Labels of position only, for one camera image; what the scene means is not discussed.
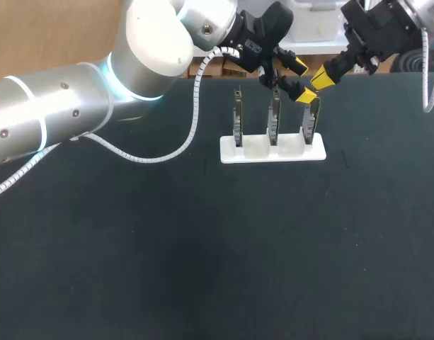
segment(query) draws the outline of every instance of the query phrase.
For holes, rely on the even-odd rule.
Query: white coiled cable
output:
[[[423,37],[423,110],[429,113],[434,108],[434,88],[430,99],[428,95],[429,39],[425,30],[421,30],[421,35]]]
[[[99,136],[97,136],[93,133],[83,135],[83,137],[89,138],[90,140],[93,140],[94,142],[97,142],[98,144],[103,145],[111,152],[114,152],[118,156],[121,156],[122,158],[125,158],[126,160],[134,162],[134,163],[143,163],[143,164],[161,163],[161,162],[165,162],[165,161],[168,161],[170,159],[177,157],[178,155],[182,154],[190,146],[190,144],[193,141],[193,138],[195,136],[196,129],[198,127],[198,118],[199,118],[199,112],[200,112],[200,85],[201,85],[201,80],[202,80],[202,75],[204,73],[204,70],[208,66],[210,60],[214,59],[215,57],[221,57],[222,55],[231,55],[232,57],[240,58],[239,51],[235,50],[234,48],[216,47],[202,61],[202,64],[200,65],[198,73],[196,74],[195,88],[193,90],[193,120],[192,120],[190,133],[188,134],[187,140],[175,152],[172,152],[170,154],[167,154],[166,156],[157,157],[157,158],[139,158],[139,157],[132,156],[131,154],[128,154],[126,152],[123,152],[122,150],[118,149],[117,147],[115,147],[112,144],[105,141],[103,138],[100,138]]]
[[[23,165],[14,175],[9,177],[6,181],[0,184],[0,195],[12,187],[18,180],[25,176],[37,163],[39,163],[45,156],[47,156],[54,148],[59,144],[47,147],[46,149],[39,151],[28,163]]]
[[[199,108],[200,108],[200,85],[201,85],[201,79],[202,75],[204,74],[205,68],[208,66],[209,62],[214,59],[215,57],[221,57],[222,55],[231,55],[235,58],[240,58],[239,51],[235,50],[231,47],[216,47],[203,61],[200,65],[200,68],[198,70],[198,73],[196,75],[195,79],[195,88],[193,90],[193,121],[190,129],[190,133],[188,134],[187,140],[183,143],[183,145],[177,149],[175,152],[172,152],[166,156],[148,159],[148,158],[139,158],[132,156],[130,154],[127,154],[126,152],[123,152],[122,150],[118,149],[117,147],[112,146],[110,143],[105,141],[104,139],[100,138],[99,136],[89,133],[87,135],[83,135],[82,137],[89,138],[110,151],[114,152],[115,154],[118,154],[122,158],[125,158],[129,161],[135,162],[135,163],[143,163],[143,164],[153,164],[153,163],[160,163],[165,162],[170,159],[173,159],[183,153],[191,144],[193,141],[193,138],[196,133],[196,129],[198,127],[198,117],[199,117]],[[28,163],[26,163],[24,166],[21,167],[20,170],[18,170],[14,175],[12,175],[10,178],[8,178],[6,181],[4,181],[2,184],[0,184],[0,195],[7,191],[10,187],[12,187],[18,180],[20,180],[23,176],[25,176],[37,163],[39,163],[45,156],[47,156],[54,148],[56,148],[59,144],[53,145],[51,147],[48,147],[40,152],[38,152]]]

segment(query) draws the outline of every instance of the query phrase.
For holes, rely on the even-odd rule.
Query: dark tabletop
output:
[[[325,91],[326,161],[223,165],[239,85],[246,133],[265,132],[269,90],[204,79],[179,158],[131,164],[68,142],[0,197],[0,340],[434,339],[421,76],[347,76]],[[138,156],[173,151],[192,91],[180,81],[149,116],[100,135]],[[283,104],[282,131],[298,131],[303,107]]]

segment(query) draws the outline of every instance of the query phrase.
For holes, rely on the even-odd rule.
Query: screw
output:
[[[204,25],[202,27],[202,32],[206,35],[211,35],[214,31],[214,28],[211,25]]]
[[[8,136],[9,136],[9,130],[7,130],[7,129],[1,130],[1,132],[0,132],[1,138],[7,138]]]

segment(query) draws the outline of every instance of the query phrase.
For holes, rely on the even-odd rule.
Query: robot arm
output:
[[[382,0],[369,11],[350,0],[341,10],[347,51],[322,65],[312,79],[318,90],[337,84],[355,65],[374,74],[379,62],[408,50],[422,29],[434,32],[434,0]]]
[[[238,65],[261,70],[261,82],[295,101],[315,94],[275,73],[272,59],[298,74],[307,68],[278,47],[292,25],[279,2],[263,17],[237,13],[237,0],[125,0],[111,54],[0,81],[0,164],[32,154],[108,123],[145,115],[188,68],[193,46],[234,47]]]

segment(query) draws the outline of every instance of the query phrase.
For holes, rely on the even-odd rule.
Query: white holder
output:
[[[236,147],[234,136],[219,141],[221,160],[224,164],[323,161],[327,157],[324,141],[319,133],[314,135],[313,145],[306,145],[299,133],[279,134],[278,146],[270,146],[266,135],[244,135],[243,147]]]

